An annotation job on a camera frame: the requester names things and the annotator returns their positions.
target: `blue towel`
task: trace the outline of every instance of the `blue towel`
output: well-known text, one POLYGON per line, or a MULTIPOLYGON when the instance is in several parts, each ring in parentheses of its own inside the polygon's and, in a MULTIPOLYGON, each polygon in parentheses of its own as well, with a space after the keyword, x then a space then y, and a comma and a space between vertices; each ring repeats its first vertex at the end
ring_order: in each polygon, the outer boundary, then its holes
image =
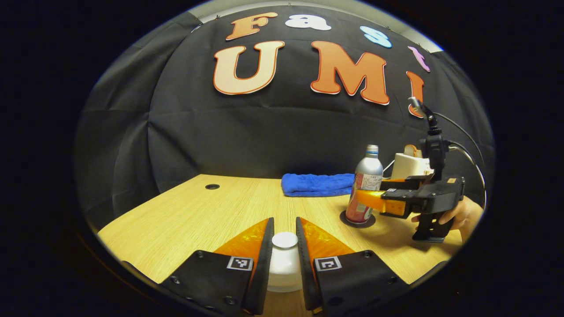
POLYGON ((354 174, 284 174, 282 190, 290 197, 328 197, 350 195, 354 174))

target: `black coaster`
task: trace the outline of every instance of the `black coaster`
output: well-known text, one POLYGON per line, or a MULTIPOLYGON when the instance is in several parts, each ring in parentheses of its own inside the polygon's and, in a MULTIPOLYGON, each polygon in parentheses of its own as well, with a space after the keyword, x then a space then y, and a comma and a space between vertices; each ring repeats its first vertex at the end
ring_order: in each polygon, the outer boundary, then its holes
POLYGON ((341 219, 341 222, 346 224, 349 227, 353 227, 353 228, 368 228, 371 225, 376 223, 376 217, 374 217, 374 215, 370 215, 370 218, 368 218, 368 220, 366 222, 363 223, 354 223, 354 222, 350 222, 347 220, 347 217, 345 216, 345 213, 347 211, 343 210, 343 212, 341 213, 341 215, 339 216, 339 218, 341 219))

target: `black backdrop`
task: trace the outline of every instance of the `black backdrop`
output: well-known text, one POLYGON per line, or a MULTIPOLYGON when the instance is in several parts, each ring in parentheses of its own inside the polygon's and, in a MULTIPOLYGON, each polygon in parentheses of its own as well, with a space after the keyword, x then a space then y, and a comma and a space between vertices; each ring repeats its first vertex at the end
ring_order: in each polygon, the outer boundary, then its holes
MULTIPOLYGON (((76 196, 73 148, 86 97, 131 43, 189 7, 181 2, 9 2, 5 81, 8 131, 4 227, 7 316, 173 315, 165 301, 111 258, 86 224, 76 196), (148 294, 157 304, 141 293, 148 294)), ((449 265, 381 316, 547 316, 562 259, 550 194, 558 178, 531 181, 559 164, 541 156, 559 127, 556 2, 387 1, 378 7, 409 21, 452 53, 483 94, 496 140, 490 212, 449 265), (534 58, 524 63, 523 58, 534 58), (535 158, 542 157, 542 165, 535 158), (531 188, 542 184, 543 198, 531 188)))
MULTIPOLYGON (((83 211, 97 229, 199 173, 261 178, 353 173, 366 144, 378 144, 387 165, 406 144, 418 146, 428 129, 425 120, 408 113, 406 71, 424 80, 424 102, 479 144, 485 165, 479 164, 491 186, 494 140, 483 102, 445 52, 430 54, 384 27, 324 8, 262 7, 200 24, 189 12, 171 19, 128 48, 94 87, 78 126, 75 153, 83 211), (269 18, 256 34, 225 40, 231 22, 265 12, 278 17, 269 18), (323 17, 332 29, 286 26, 295 14, 323 17), (368 41, 360 26, 387 34, 392 48, 368 41), (274 40, 285 46, 268 86, 235 96, 214 88, 217 51, 247 47, 239 56, 237 76, 248 78, 258 65, 259 53, 252 47, 274 40), (313 92, 310 83, 319 71, 313 41, 337 43, 353 61, 364 52, 384 58, 390 103, 365 101, 360 89, 354 96, 344 89, 337 95, 313 92), (423 54, 430 73, 408 46, 423 54)), ((337 82, 342 86, 338 76, 337 82)), ((445 138, 462 143, 479 162, 468 137, 446 120, 439 123, 445 138)), ((466 177, 466 195, 483 203, 479 176, 462 154, 448 154, 444 172, 466 177)))

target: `table surface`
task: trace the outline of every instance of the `table surface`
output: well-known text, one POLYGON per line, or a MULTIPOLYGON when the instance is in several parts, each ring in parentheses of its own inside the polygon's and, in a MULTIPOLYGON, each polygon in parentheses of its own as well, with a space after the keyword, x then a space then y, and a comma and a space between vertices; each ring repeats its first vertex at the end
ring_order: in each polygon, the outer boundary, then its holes
MULTIPOLYGON (((441 244, 413 241, 416 223, 376 216, 376 223, 358 229, 339 215, 349 195, 286 197, 280 179, 198 175, 132 209, 105 226, 98 236, 120 260, 134 265, 157 283, 166 279, 194 251, 213 252, 241 231, 274 217, 275 234, 296 231, 296 217, 321 227, 356 252, 373 250, 406 283, 462 246, 458 230, 441 244), (219 188, 207 190, 208 184, 219 188)), ((301 290, 267 292, 264 316, 311 316, 301 290)))

